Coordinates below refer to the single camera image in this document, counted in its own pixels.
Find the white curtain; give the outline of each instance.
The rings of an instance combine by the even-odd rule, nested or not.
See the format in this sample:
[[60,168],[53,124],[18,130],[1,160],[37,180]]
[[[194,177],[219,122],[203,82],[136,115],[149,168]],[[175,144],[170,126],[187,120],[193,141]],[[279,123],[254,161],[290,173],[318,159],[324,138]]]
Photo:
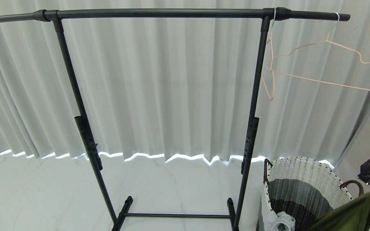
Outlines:
[[[38,9],[264,8],[351,14],[333,41],[370,61],[370,1],[6,0],[0,15]],[[204,154],[227,160],[244,150],[260,19],[72,19],[65,35],[99,151]],[[333,21],[275,22],[274,50],[286,53],[325,39]],[[270,59],[266,49],[265,61]],[[370,87],[370,67],[328,44],[282,58],[277,70]],[[271,74],[263,69],[271,85]],[[340,158],[367,92],[276,76],[263,86],[254,156]],[[73,117],[76,102],[51,22],[0,23],[0,152],[37,158],[84,153]]]

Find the black metal garment rack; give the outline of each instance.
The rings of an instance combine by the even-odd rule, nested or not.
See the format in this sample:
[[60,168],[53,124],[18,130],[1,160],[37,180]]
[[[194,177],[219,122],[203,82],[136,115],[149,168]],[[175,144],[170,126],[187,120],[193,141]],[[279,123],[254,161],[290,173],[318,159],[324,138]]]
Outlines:
[[[160,214],[160,213],[130,213],[129,208],[132,205],[133,199],[128,196],[125,204],[116,216],[112,207],[109,194],[105,187],[104,180],[101,175],[102,163],[98,155],[97,144],[95,143],[92,134],[91,126],[89,125],[88,116],[85,111],[82,101],[81,92],[78,87],[74,68],[72,67],[71,57],[66,45],[64,28],[62,19],[82,19],[82,18],[258,18],[262,19],[261,37],[258,49],[258,58],[254,76],[254,85],[252,90],[251,110],[249,112],[248,130],[246,134],[245,152],[243,155],[241,173],[242,182],[239,192],[238,206],[235,208],[231,198],[228,198],[227,205],[228,215],[201,215],[201,214]],[[246,184],[248,181],[249,169],[251,166],[252,152],[258,128],[259,118],[255,117],[255,109],[258,100],[258,92],[260,87],[261,72],[263,66],[263,58],[265,54],[266,37],[269,31],[269,24],[272,19],[277,21],[285,19],[316,19],[316,20],[338,20],[336,13],[327,12],[307,12],[293,11],[283,7],[264,8],[264,9],[81,9],[81,10],[38,10],[32,13],[22,13],[13,15],[0,16],[0,22],[13,21],[29,21],[37,20],[42,22],[53,22],[57,33],[61,52],[63,55],[66,71],[71,82],[72,90],[78,105],[80,116],[75,117],[79,133],[85,146],[92,169],[102,195],[104,196],[105,204],[107,205],[109,214],[112,218],[112,231],[119,231],[126,217],[160,217],[160,218],[220,218],[230,219],[233,231],[239,230],[239,219],[241,218],[242,205],[245,196]],[[339,14],[340,21],[348,21],[349,14]]]

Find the gray stripe on basket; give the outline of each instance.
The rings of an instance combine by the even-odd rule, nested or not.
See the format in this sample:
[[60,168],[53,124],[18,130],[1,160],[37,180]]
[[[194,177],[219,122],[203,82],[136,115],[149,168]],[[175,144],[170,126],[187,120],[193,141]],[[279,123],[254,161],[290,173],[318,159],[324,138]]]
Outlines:
[[268,183],[269,199],[293,201],[305,206],[315,217],[332,210],[329,202],[311,184],[294,179],[275,179]]

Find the clothes hanger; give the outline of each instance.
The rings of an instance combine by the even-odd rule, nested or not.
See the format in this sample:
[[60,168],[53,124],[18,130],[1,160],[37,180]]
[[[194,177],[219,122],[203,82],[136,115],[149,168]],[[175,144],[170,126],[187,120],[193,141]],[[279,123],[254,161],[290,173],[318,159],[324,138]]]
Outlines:
[[275,96],[275,73],[279,73],[279,74],[283,74],[283,75],[287,75],[287,76],[291,76],[291,77],[296,77],[296,78],[300,78],[300,79],[306,79],[306,80],[311,80],[311,81],[314,81],[314,82],[318,82],[318,83],[326,83],[326,84],[330,84],[330,85],[335,85],[335,86],[341,86],[341,87],[345,87],[345,88],[353,88],[353,89],[359,89],[359,90],[365,90],[365,91],[370,91],[369,88],[360,88],[360,87],[354,87],[354,86],[350,86],[350,85],[343,85],[343,84],[338,84],[338,83],[330,83],[330,82],[325,82],[325,81],[321,81],[321,80],[316,80],[316,79],[309,79],[309,78],[305,78],[305,77],[302,77],[302,76],[296,76],[296,75],[291,75],[291,74],[288,74],[288,73],[283,73],[283,72],[279,72],[279,71],[276,71],[272,68],[272,65],[273,65],[273,60],[275,60],[277,57],[280,57],[280,56],[290,56],[294,51],[300,49],[300,48],[303,48],[303,47],[309,47],[309,46],[312,46],[312,45],[316,45],[316,44],[322,44],[322,43],[330,43],[330,44],[333,44],[335,46],[338,46],[338,47],[342,47],[346,50],[349,50],[349,51],[353,51],[354,53],[357,53],[359,55],[359,61],[362,63],[362,64],[370,64],[370,62],[364,62],[362,60],[362,55],[361,53],[359,53],[358,51],[355,51],[354,49],[352,48],[349,48],[349,47],[345,47],[341,44],[337,44],[335,42],[332,42],[332,41],[329,41],[329,35],[330,35],[330,32],[332,31],[333,28],[335,28],[335,26],[338,24],[339,22],[339,14],[337,12],[333,12],[333,13],[336,13],[338,15],[338,21],[336,22],[336,24],[329,30],[328,32],[328,35],[326,36],[326,39],[324,41],[317,41],[317,42],[314,42],[314,43],[310,43],[310,44],[306,44],[306,45],[302,45],[300,47],[297,47],[295,49],[293,49],[289,54],[280,54],[280,55],[277,55],[277,56],[274,56],[273,54],[273,44],[272,44],[272,30],[273,30],[273,24],[275,23],[275,17],[276,17],[276,8],[275,8],[275,11],[274,11],[274,16],[273,16],[273,22],[272,22],[272,27],[271,27],[271,30],[270,30],[270,38],[269,40],[266,42],[266,44],[268,44],[270,42],[270,51],[271,51],[271,60],[269,61],[270,62],[270,67],[266,66],[266,69],[270,70],[272,72],[272,95],[270,95],[269,91],[268,91],[268,88],[266,86],[266,83],[264,81],[264,79],[262,78],[262,82],[263,82],[263,86],[265,87],[265,90],[266,90],[266,94],[268,95],[268,98],[270,100],[272,100]]

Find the crumpled white fabric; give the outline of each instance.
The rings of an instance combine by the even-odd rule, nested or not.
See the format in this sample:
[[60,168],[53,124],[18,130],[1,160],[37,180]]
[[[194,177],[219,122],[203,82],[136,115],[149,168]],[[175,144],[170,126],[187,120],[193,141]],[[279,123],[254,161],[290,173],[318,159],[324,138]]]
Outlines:
[[295,218],[286,214],[286,212],[276,214],[271,211],[264,226],[265,231],[295,231]]

